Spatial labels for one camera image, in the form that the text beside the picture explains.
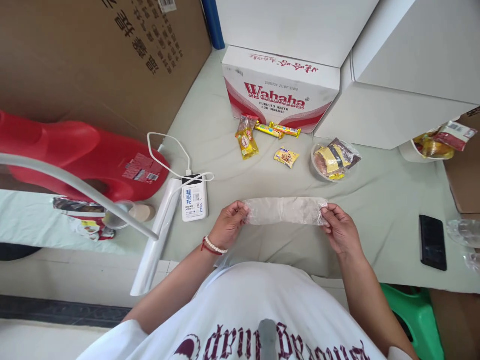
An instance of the red string bracelet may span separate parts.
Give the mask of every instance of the red string bracelet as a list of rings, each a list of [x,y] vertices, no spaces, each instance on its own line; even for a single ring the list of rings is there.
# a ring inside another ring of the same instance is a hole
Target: red string bracelet
[[[203,251],[204,249],[207,250],[209,253],[212,253],[214,255],[218,255],[218,256],[222,256],[223,254],[220,253],[220,252],[216,252],[214,250],[212,250],[211,248],[208,247],[208,245],[205,244],[206,241],[205,241],[205,238],[203,238],[203,241],[201,242],[201,248],[200,248],[200,251]]]

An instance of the wahaha logo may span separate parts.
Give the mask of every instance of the wahaha logo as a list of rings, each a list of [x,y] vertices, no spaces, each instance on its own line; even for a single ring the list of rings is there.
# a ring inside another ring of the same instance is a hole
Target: wahaha logo
[[[292,108],[297,108],[301,110],[305,109],[305,101],[297,100],[293,98],[292,95],[289,95],[288,97],[286,97],[286,96],[277,95],[272,90],[270,92],[262,91],[263,86],[258,86],[258,91],[257,91],[257,85],[253,85],[248,82],[245,82],[245,87],[246,87],[246,90],[248,91],[248,96],[250,98],[254,98],[257,100],[262,99],[270,103],[282,104],[282,105],[290,106]]]

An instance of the red jug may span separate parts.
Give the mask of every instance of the red jug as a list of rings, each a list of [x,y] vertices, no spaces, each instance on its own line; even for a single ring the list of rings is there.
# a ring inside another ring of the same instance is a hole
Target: red jug
[[[141,201],[151,198],[169,171],[154,161],[148,146],[79,121],[44,124],[0,110],[0,153],[21,155],[55,165],[82,180],[107,186],[110,200]],[[156,150],[155,157],[169,163]],[[15,179],[39,185],[76,200],[88,197],[64,182],[41,172],[9,166]]]

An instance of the black phone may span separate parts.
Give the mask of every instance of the black phone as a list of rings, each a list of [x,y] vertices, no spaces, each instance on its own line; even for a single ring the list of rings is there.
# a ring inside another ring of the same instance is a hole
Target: black phone
[[[420,231],[421,263],[438,270],[447,271],[444,223],[436,218],[420,215]]]

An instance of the wahaha box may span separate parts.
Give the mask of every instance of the wahaha box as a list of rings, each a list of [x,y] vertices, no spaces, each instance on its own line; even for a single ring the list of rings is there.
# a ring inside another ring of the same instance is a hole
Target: wahaha box
[[[222,62],[233,116],[310,134],[340,90],[340,69],[229,46]]]

